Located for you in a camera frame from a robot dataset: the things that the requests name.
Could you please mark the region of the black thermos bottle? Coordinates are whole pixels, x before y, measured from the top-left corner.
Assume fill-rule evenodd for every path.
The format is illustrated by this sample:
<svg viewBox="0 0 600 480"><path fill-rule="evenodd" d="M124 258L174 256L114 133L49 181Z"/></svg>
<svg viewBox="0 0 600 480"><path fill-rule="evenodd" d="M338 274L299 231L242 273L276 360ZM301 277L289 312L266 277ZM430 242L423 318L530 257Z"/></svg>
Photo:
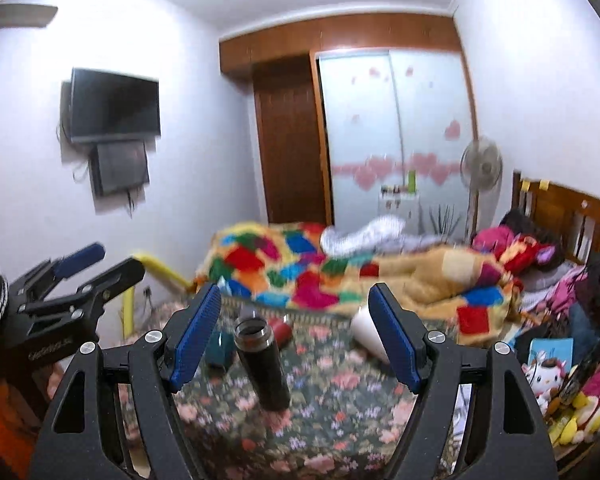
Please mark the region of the black thermos bottle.
<svg viewBox="0 0 600 480"><path fill-rule="evenodd" d="M265 411L282 412L289 408L290 393L274 332L259 315L238 318L234 341L253 390Z"/></svg>

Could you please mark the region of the white cylindrical cup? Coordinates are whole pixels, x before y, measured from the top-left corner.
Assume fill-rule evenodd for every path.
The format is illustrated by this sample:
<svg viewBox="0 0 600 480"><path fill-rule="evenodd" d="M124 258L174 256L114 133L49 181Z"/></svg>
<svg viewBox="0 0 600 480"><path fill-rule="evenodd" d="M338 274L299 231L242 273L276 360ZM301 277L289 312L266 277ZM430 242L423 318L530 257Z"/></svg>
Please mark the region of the white cylindrical cup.
<svg viewBox="0 0 600 480"><path fill-rule="evenodd" d="M367 306L358 309L350 323L352 338L372 356L388 364L389 359Z"/></svg>

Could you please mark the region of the red thermos cup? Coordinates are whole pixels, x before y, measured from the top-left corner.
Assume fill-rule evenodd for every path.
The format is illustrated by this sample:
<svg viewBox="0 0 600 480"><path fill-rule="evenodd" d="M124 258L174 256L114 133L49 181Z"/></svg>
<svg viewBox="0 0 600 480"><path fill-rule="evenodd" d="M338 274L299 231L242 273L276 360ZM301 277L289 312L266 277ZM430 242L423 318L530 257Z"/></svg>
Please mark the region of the red thermos cup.
<svg viewBox="0 0 600 480"><path fill-rule="evenodd" d="M286 344L291 342L294 336L292 325L287 323L283 318L270 318L268 326L271 327L274 340L279 349L284 348Z"/></svg>

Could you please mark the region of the hello kitty plush toy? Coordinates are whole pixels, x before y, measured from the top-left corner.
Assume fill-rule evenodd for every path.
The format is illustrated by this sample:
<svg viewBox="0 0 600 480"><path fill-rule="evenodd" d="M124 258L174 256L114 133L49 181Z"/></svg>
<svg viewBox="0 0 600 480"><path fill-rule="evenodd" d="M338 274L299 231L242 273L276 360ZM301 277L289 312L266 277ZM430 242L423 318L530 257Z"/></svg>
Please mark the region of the hello kitty plush toy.
<svg viewBox="0 0 600 480"><path fill-rule="evenodd" d="M522 364L521 369L542 415L545 415L548 404L562 388L566 377L564 362L550 358L542 362L533 361L531 364Z"/></svg>

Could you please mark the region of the light blue book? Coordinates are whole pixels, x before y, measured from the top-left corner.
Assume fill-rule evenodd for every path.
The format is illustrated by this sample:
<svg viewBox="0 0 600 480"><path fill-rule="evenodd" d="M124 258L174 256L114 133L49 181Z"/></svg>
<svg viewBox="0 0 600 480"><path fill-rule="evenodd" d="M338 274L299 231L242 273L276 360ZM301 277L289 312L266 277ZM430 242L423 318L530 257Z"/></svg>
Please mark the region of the light blue book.
<svg viewBox="0 0 600 480"><path fill-rule="evenodd" d="M562 370L568 373L572 367L572 356L572 338L534 338L530 342L527 364L541 364L554 359L560 363Z"/></svg>

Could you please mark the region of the dark green faceted mug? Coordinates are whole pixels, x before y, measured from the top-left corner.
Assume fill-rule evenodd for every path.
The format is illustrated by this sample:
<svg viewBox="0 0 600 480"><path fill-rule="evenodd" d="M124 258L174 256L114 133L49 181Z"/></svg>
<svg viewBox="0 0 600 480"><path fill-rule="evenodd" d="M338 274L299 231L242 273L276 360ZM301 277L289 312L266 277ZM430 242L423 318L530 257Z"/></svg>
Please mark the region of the dark green faceted mug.
<svg viewBox="0 0 600 480"><path fill-rule="evenodd" d="M234 336L226 330L215 330L208 341L204 360L208 367L228 370L235 359Z"/></svg>

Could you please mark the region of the colourful patchwork blanket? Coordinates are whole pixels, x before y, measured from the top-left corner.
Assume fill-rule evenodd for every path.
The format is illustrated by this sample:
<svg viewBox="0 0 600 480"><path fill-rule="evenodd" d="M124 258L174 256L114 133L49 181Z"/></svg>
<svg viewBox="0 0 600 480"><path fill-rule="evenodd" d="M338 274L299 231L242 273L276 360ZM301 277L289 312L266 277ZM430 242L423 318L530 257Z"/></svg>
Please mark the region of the colourful patchwork blanket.
<svg viewBox="0 0 600 480"><path fill-rule="evenodd" d="M486 344L519 312L521 284L494 256L466 246L356 256L323 252L318 223L240 222L216 232L194 278L274 308L353 316L385 283L405 310L440 322L456 341Z"/></svg>

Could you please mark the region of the floral bed sheet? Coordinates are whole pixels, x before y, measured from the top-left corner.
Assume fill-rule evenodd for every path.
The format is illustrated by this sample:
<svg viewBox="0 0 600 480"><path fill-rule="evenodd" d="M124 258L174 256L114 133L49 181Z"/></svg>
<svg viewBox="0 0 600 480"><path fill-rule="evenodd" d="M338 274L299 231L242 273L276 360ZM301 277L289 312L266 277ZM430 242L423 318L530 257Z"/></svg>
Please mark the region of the floral bed sheet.
<svg viewBox="0 0 600 480"><path fill-rule="evenodd" d="M309 311L254 310L291 326L280 352L290 392L265 411L238 360L201 363L173 400L211 479L378 479L416 398L357 344L350 321Z"/></svg>

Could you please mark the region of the pink red clothes pile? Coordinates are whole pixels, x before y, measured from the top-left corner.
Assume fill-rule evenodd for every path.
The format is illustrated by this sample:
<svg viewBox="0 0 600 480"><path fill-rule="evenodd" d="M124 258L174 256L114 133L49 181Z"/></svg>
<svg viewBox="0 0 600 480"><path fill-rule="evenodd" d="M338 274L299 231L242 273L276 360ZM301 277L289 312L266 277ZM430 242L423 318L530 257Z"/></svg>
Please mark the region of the pink red clothes pile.
<svg viewBox="0 0 600 480"><path fill-rule="evenodd" d="M494 255L515 276L531 270L550 272L566 260L560 237L538 226L517 208L511 209L498 226L478 232L471 247Z"/></svg>

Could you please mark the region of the grey white crumpled cloth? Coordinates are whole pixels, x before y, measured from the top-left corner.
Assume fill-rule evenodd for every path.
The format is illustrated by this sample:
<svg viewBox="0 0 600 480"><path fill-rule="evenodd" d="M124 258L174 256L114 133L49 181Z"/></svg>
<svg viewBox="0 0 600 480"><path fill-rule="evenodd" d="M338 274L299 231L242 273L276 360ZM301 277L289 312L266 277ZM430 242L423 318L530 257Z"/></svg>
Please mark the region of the grey white crumpled cloth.
<svg viewBox="0 0 600 480"><path fill-rule="evenodd" d="M399 255L445 244L443 235L408 234L406 221L393 214L385 214L366 223L361 229L345 233L334 226L324 229L320 237L321 250L332 258L362 254Z"/></svg>

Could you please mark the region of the small white cabinet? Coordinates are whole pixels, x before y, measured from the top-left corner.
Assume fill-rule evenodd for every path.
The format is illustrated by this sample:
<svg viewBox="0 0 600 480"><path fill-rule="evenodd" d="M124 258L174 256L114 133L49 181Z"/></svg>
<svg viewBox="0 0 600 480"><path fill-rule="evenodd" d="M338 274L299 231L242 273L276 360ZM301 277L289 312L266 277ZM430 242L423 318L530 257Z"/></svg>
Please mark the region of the small white cabinet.
<svg viewBox="0 0 600 480"><path fill-rule="evenodd" d="M417 193L383 193L378 196L378 214L394 214L407 224L420 219L420 200Z"/></svg>

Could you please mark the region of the standing electric fan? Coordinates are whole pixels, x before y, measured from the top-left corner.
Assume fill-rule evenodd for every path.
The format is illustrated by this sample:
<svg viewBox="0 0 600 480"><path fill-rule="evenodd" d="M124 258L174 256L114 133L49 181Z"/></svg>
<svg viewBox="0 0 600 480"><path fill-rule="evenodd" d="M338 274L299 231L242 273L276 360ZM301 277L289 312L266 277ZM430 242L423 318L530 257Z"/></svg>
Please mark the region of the standing electric fan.
<svg viewBox="0 0 600 480"><path fill-rule="evenodd" d="M479 136L466 146L460 159L460 180L469 193L467 222L470 237L477 232L480 195L496 187L502 172L502 155L494 141Z"/></svg>

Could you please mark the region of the green bottle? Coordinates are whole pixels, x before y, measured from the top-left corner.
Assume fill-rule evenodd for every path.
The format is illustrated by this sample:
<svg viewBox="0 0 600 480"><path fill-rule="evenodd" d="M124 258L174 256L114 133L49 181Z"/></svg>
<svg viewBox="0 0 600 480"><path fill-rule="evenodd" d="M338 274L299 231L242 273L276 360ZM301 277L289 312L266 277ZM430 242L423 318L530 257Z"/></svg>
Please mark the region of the green bottle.
<svg viewBox="0 0 600 480"><path fill-rule="evenodd" d="M417 172L415 170L410 170L407 175L407 192L410 194L417 193Z"/></svg>

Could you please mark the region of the wooden overhead cabinets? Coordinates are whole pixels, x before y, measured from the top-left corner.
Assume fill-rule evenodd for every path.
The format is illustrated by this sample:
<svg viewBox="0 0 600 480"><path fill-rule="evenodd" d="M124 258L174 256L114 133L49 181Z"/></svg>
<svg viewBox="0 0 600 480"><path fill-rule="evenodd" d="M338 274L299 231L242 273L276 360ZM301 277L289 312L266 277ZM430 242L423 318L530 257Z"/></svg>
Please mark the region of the wooden overhead cabinets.
<svg viewBox="0 0 600 480"><path fill-rule="evenodd" d="M415 48L460 52L452 18L434 14L355 13L268 27L219 43L221 73L248 79L261 64L338 49Z"/></svg>

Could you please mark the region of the wall mounted black television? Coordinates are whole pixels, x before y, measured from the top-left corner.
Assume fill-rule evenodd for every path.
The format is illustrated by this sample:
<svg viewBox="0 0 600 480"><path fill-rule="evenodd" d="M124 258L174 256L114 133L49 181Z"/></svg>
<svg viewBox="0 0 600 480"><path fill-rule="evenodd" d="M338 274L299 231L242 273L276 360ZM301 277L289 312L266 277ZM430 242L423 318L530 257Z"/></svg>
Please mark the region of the wall mounted black television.
<svg viewBox="0 0 600 480"><path fill-rule="evenodd" d="M74 68L67 119L72 144L161 136L159 81Z"/></svg>

